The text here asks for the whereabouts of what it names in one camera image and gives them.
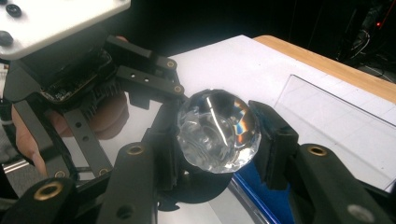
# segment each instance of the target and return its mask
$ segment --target wooden table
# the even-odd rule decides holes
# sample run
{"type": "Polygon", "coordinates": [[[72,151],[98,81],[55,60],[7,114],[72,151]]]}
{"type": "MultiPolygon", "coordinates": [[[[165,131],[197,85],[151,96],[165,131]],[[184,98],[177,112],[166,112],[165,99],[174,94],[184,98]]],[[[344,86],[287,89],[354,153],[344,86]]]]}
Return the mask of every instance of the wooden table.
{"type": "Polygon", "coordinates": [[[261,35],[254,39],[302,63],[306,63],[320,71],[340,78],[349,84],[396,104],[396,84],[371,76],[355,68],[318,55],[307,49],[297,47],[270,35],[261,35]]]}

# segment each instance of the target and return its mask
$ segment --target dark background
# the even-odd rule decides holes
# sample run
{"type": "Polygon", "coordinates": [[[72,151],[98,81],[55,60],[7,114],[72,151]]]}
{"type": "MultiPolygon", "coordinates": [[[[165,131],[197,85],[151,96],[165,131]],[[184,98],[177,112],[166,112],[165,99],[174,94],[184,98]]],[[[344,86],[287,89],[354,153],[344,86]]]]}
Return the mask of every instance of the dark background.
{"type": "Polygon", "coordinates": [[[394,1],[132,0],[128,10],[104,26],[111,34],[164,56],[236,35],[273,35],[361,70],[369,65],[379,71],[375,76],[392,77],[394,1]]]}

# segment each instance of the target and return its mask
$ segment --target white plastic plate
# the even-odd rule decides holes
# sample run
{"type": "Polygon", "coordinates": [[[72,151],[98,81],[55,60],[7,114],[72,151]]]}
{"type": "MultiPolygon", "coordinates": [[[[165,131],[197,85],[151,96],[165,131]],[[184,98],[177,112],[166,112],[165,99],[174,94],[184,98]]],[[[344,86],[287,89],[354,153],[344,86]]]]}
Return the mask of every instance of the white plastic plate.
{"type": "Polygon", "coordinates": [[[13,38],[10,46],[0,46],[0,58],[16,60],[68,35],[107,19],[131,5],[131,0],[8,0],[0,5],[0,31],[13,38]],[[21,9],[18,18],[6,6],[21,9]]]}

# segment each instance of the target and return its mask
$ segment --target transparent sphere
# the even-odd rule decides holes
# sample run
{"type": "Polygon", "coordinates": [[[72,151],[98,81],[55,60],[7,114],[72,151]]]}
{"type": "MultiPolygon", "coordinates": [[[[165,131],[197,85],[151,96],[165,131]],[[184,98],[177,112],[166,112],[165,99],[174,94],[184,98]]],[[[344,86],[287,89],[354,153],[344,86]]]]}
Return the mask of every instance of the transparent sphere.
{"type": "Polygon", "coordinates": [[[194,94],[177,115],[177,141],[186,160],[211,173],[231,173],[259,149],[259,123],[238,97],[222,90],[194,94]]]}

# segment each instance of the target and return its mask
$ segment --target faceted crystal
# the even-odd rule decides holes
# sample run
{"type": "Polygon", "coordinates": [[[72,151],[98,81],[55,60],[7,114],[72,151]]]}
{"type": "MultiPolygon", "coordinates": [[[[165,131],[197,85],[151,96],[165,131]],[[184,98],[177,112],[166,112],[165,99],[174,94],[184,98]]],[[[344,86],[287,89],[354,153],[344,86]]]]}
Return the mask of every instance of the faceted crystal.
{"type": "Polygon", "coordinates": [[[177,115],[186,160],[202,170],[235,172],[250,162],[261,139],[258,121],[238,97],[222,90],[194,94],[177,115]]]}

